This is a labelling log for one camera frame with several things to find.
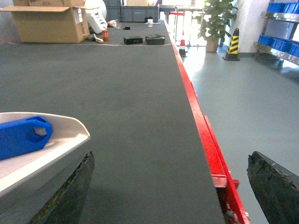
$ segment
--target red metal rail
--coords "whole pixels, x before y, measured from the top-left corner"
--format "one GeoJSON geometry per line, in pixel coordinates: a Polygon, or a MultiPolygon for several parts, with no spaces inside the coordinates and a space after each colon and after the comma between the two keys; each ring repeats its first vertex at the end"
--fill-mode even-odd
{"type": "Polygon", "coordinates": [[[185,85],[186,93],[189,99],[191,110],[193,112],[199,136],[201,138],[203,148],[206,152],[206,158],[211,169],[214,185],[215,187],[226,188],[226,202],[228,203],[228,207],[233,211],[234,214],[236,214],[239,223],[250,224],[247,213],[242,205],[241,199],[236,189],[236,186],[239,182],[233,180],[231,177],[225,159],[216,140],[215,134],[212,130],[211,124],[208,121],[207,116],[204,116],[202,113],[196,93],[184,68],[182,59],[177,51],[174,42],[171,42],[185,85]]]}

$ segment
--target orange bottle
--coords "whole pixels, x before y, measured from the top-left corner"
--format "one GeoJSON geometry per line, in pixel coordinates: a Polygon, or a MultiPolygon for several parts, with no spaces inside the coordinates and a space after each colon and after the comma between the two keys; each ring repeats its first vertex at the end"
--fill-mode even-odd
{"type": "Polygon", "coordinates": [[[109,35],[108,35],[108,30],[103,30],[103,40],[104,41],[109,41],[109,35]]]}

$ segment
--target white plastic tray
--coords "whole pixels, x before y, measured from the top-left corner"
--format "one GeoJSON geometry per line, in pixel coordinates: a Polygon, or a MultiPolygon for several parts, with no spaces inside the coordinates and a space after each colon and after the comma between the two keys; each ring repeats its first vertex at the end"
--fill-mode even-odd
{"type": "Polygon", "coordinates": [[[77,119],[33,112],[0,113],[0,123],[36,115],[53,134],[39,151],[0,161],[0,223],[27,223],[75,171],[90,134],[77,119]]]}

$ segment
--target potted plant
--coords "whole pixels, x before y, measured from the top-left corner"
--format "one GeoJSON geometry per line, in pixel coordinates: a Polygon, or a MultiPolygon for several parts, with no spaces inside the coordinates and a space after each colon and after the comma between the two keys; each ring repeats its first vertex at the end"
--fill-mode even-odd
{"type": "Polygon", "coordinates": [[[230,27],[230,20],[236,20],[237,15],[232,12],[234,0],[205,0],[204,19],[201,21],[199,36],[206,40],[206,51],[216,52],[219,39],[224,42],[225,35],[231,37],[225,29],[230,27]]]}

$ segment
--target gray storage bin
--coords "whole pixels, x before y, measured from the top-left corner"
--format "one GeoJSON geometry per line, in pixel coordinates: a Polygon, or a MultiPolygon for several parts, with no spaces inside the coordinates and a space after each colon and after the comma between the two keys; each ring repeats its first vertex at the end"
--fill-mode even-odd
{"type": "Polygon", "coordinates": [[[107,7],[106,21],[111,21],[116,19],[121,21],[121,7],[120,6],[107,7]]]}
{"type": "Polygon", "coordinates": [[[103,0],[106,7],[121,6],[121,0],[103,0]]]}
{"type": "Polygon", "coordinates": [[[158,22],[159,7],[121,6],[122,22],[144,22],[144,18],[153,17],[158,22]]]}

